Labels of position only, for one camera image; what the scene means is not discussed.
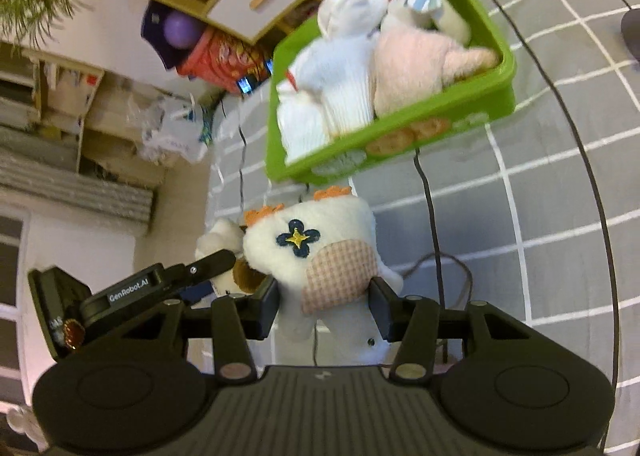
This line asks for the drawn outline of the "white fluffy sock roll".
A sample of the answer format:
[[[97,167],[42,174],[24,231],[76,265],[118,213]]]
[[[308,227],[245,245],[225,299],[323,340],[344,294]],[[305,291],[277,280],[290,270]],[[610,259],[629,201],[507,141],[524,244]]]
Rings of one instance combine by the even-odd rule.
[[[378,34],[316,38],[288,66],[296,90],[320,102],[332,137],[352,134],[374,119],[371,64]]]

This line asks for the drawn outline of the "white glove red cuff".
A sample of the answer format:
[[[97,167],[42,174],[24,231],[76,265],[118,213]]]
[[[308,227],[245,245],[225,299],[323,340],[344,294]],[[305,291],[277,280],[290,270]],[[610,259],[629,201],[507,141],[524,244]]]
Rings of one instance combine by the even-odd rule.
[[[327,40],[370,34],[386,15],[390,0],[322,0],[317,12],[320,34]]]

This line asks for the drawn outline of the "white plastic bag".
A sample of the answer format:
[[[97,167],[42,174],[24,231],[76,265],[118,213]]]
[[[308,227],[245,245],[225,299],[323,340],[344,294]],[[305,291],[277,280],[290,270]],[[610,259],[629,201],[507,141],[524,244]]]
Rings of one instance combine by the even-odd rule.
[[[193,97],[149,99],[134,93],[128,99],[126,122],[140,134],[138,155],[155,163],[170,155],[192,164],[201,162],[213,140],[213,110]]]

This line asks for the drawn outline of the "grey checked tablecloth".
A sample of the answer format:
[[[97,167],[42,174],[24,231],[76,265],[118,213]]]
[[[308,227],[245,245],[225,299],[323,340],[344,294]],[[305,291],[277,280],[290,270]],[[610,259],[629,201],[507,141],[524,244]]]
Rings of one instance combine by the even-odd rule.
[[[347,177],[405,291],[484,300],[616,383],[606,450],[639,450],[639,0],[480,0],[511,46],[511,116]]]

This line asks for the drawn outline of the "white knitted glove in bin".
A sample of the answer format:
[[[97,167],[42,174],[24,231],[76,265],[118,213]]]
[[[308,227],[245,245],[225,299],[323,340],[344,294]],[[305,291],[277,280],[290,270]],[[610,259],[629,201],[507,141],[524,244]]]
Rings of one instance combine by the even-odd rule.
[[[277,122],[284,163],[295,163],[329,145],[331,137],[322,104],[286,78],[277,85]]]

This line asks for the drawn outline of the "small screen device left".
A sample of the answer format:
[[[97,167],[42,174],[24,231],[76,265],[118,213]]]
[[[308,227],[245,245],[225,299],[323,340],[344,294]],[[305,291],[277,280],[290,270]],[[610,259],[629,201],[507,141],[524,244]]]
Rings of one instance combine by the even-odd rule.
[[[239,78],[239,80],[236,81],[239,92],[243,96],[253,93],[260,83],[262,83],[262,81],[260,81],[254,74],[245,75],[243,78]]]

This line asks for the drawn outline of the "red snack bucket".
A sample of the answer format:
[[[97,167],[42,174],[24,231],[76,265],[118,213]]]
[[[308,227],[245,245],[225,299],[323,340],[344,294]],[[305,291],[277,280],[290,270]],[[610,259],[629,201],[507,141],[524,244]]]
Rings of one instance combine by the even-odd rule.
[[[257,83],[268,80],[271,75],[269,60],[268,52],[262,47],[246,44],[209,26],[176,71],[178,75],[200,78],[239,95],[244,78],[252,78]]]

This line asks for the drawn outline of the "green plastic bin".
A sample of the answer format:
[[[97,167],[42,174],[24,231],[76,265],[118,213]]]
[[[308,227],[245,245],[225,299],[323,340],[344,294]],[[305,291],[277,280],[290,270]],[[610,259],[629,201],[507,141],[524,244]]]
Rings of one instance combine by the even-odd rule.
[[[292,179],[314,185],[333,182],[406,151],[513,113],[515,96],[512,81],[516,66],[506,39],[479,0],[449,1],[470,24],[472,42],[498,52],[498,66],[375,121],[363,130],[338,138],[290,164],[285,162],[285,149],[277,122],[281,101],[277,84],[286,79],[286,68],[297,53],[320,35],[317,21],[307,19],[281,41],[274,51],[270,87],[265,156],[268,179],[273,182]]]

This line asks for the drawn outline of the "purple ball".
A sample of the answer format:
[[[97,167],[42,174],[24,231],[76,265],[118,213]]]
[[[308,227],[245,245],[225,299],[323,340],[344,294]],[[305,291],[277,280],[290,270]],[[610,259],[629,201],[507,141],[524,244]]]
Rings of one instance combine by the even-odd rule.
[[[169,45],[178,49],[191,49],[201,38],[206,24],[183,12],[174,10],[165,19],[163,32]]]

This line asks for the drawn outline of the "pink fluffy plush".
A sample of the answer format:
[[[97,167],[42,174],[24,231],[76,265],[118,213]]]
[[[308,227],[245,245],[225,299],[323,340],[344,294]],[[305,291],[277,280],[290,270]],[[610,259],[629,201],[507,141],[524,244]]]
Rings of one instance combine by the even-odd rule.
[[[393,113],[442,93],[454,83],[498,66],[494,50],[465,47],[438,31],[400,26],[378,38],[372,55],[375,116]]]

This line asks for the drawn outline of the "black phone stand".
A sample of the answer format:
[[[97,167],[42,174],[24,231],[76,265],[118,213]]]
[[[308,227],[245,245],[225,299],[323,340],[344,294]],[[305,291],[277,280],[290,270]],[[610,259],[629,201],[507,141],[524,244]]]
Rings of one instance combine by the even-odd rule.
[[[624,43],[635,60],[640,61],[640,9],[634,8],[623,15],[620,32]]]

